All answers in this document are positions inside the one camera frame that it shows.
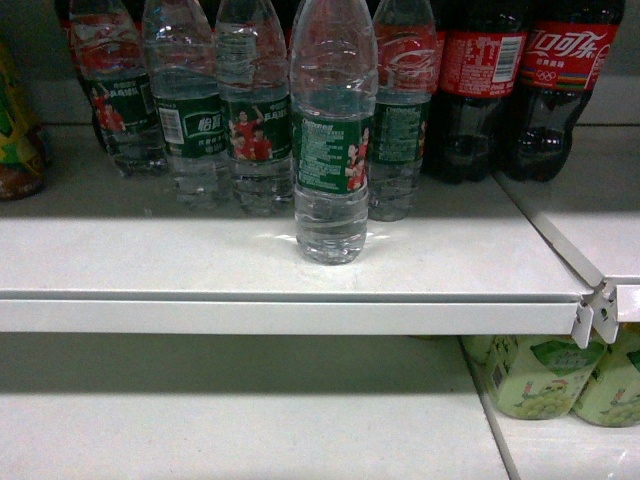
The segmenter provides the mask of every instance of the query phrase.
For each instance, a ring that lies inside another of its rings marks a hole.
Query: barcode
[[[522,45],[522,37],[506,37],[502,39],[498,65],[493,74],[493,83],[510,82],[513,80],[518,54]]]
[[[153,94],[151,93],[151,85],[143,83],[140,85],[140,93],[142,94],[142,101],[144,102],[144,108],[147,111],[147,115],[151,114],[156,106],[153,103]]]
[[[162,133],[167,143],[175,143],[184,145],[184,137],[182,136],[182,126],[180,124],[180,113],[177,110],[169,110],[168,108],[158,108],[160,114],[160,122],[162,123]]]

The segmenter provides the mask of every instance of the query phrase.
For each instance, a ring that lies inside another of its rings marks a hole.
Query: clear plastic water bottle
[[[382,0],[373,18],[378,77],[369,218],[393,222],[413,206],[436,90],[437,37],[429,0]]]
[[[231,196],[215,47],[196,0],[148,0],[144,57],[178,201],[212,208]]]
[[[351,262],[366,240],[376,57],[365,0],[305,1],[291,53],[296,234],[323,264]]]
[[[234,196],[248,214],[270,215],[293,198],[282,28],[269,0],[222,0],[215,37]]]
[[[123,175],[167,170],[140,34],[120,0],[71,0],[72,41],[107,152]]]

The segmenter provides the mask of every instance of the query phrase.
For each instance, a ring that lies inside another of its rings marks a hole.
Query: dark cola
[[[524,51],[529,3],[468,0],[456,11],[425,158],[426,170],[444,182],[480,181],[495,168],[496,128]]]
[[[624,0],[540,3],[500,138],[509,177],[546,182],[560,173],[623,14]]]

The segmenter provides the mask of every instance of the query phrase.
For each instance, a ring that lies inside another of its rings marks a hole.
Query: white shelf
[[[45,190],[0,209],[1,331],[569,333],[590,292],[493,179],[423,179],[411,218],[326,267],[293,209],[193,213],[169,176],[121,178],[89,128],[52,134]]]
[[[512,480],[541,478],[635,480],[640,472],[640,425],[603,428],[568,414],[518,420],[495,409],[472,365],[482,404]]]
[[[640,127],[577,128],[554,180],[498,181],[588,285],[613,292],[618,321],[640,321]]]
[[[2,480],[508,478],[454,338],[0,344]]]

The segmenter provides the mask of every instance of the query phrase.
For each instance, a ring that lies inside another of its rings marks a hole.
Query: shelf bracket
[[[589,346],[594,316],[595,311],[591,305],[582,303],[578,306],[576,320],[571,329],[571,337],[580,348],[584,349]]]
[[[590,304],[594,311],[593,328],[605,342],[614,343],[620,326],[617,318],[618,304],[615,286],[605,283],[604,288],[596,294]]]

